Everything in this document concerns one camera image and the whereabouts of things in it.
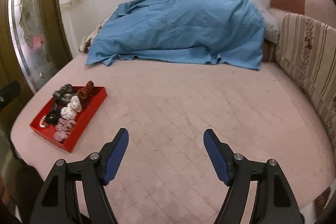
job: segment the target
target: pink mattress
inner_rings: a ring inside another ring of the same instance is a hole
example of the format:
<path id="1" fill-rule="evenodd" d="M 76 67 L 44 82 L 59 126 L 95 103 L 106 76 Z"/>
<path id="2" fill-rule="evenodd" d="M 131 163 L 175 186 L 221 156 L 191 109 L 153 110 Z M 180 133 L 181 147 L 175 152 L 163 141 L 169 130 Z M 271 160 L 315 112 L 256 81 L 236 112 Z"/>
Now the pink mattress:
<path id="1" fill-rule="evenodd" d="M 76 57 L 32 98 L 13 126 L 12 141 L 45 179 L 57 159 L 82 160 L 125 127 L 129 146 L 115 180 L 105 188 L 120 224 L 213 223 L 227 188 L 204 148 L 207 128 L 249 160 L 276 159 L 300 208 L 335 179 L 321 122 L 276 64 L 252 71 L 144 60 L 85 67 L 84 61 L 84 54 Z M 108 97 L 71 154 L 30 129 L 55 89 L 89 80 L 105 86 Z M 252 183 L 243 223 L 248 223 L 255 188 Z"/>

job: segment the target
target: sofa armrest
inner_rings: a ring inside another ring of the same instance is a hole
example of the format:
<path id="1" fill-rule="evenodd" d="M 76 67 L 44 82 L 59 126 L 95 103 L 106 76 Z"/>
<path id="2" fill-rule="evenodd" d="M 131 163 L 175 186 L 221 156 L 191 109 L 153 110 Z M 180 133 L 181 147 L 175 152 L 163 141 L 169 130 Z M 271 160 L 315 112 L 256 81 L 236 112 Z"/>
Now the sofa armrest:
<path id="1" fill-rule="evenodd" d="M 336 6 L 332 0 L 270 0 L 268 12 L 277 21 L 282 13 L 290 12 L 313 17 L 336 28 Z"/>
<path id="2" fill-rule="evenodd" d="M 270 7 L 296 14 L 305 14 L 306 0 L 271 0 Z"/>
<path id="3" fill-rule="evenodd" d="M 282 22 L 276 59 L 309 97 L 327 130 L 336 161 L 336 29 L 289 13 Z"/>

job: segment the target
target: metal screw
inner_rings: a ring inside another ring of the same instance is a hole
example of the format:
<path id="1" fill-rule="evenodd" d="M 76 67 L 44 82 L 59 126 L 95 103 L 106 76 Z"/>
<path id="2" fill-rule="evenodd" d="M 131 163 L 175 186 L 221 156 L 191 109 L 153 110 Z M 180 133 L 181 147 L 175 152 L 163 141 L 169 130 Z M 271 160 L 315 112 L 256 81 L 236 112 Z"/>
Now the metal screw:
<path id="1" fill-rule="evenodd" d="M 64 164 L 64 160 L 58 160 L 56 161 L 57 166 L 62 166 Z"/>
<path id="2" fill-rule="evenodd" d="M 236 154 L 234 154 L 234 158 L 236 160 L 242 160 L 244 158 L 244 156 L 242 154 L 236 153 Z"/>
<path id="3" fill-rule="evenodd" d="M 91 155 L 90 155 L 90 159 L 92 159 L 92 160 L 96 160 L 96 159 L 98 159 L 99 158 L 99 154 L 98 153 L 92 153 Z"/>
<path id="4" fill-rule="evenodd" d="M 272 166 L 276 166 L 276 165 L 278 164 L 278 162 L 277 162 L 276 160 L 274 160 L 274 159 L 270 159 L 270 160 L 268 161 L 268 163 L 269 163 L 270 165 L 272 165 Z"/>

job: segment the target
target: blue sheet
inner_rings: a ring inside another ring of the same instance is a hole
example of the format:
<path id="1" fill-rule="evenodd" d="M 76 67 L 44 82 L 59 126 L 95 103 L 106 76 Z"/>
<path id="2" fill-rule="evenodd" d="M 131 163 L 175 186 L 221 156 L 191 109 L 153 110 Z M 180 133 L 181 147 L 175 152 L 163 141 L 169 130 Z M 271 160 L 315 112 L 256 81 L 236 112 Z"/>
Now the blue sheet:
<path id="1" fill-rule="evenodd" d="M 259 69 L 264 29 L 250 0 L 134 0 L 107 20 L 86 64 L 138 57 Z"/>

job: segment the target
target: pillow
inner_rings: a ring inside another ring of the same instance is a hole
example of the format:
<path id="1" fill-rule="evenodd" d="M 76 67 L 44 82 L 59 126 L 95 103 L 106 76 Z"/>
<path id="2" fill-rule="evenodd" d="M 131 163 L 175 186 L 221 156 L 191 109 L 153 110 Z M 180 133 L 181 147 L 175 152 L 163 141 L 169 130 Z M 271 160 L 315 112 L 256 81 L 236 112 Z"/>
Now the pillow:
<path id="1" fill-rule="evenodd" d="M 93 43 L 93 40 L 97 36 L 98 32 L 101 30 L 101 28 L 104 26 L 105 22 L 107 22 L 108 18 L 105 19 L 102 23 L 100 23 L 97 28 L 87 37 L 83 37 L 82 42 L 79 46 L 79 51 L 83 53 L 88 53 L 89 49 L 91 47 L 91 44 Z"/>
<path id="2" fill-rule="evenodd" d="M 280 29 L 277 20 L 269 14 L 267 9 L 261 4 L 260 0 L 252 0 L 255 7 L 265 20 L 265 39 L 277 44 L 279 41 Z"/>

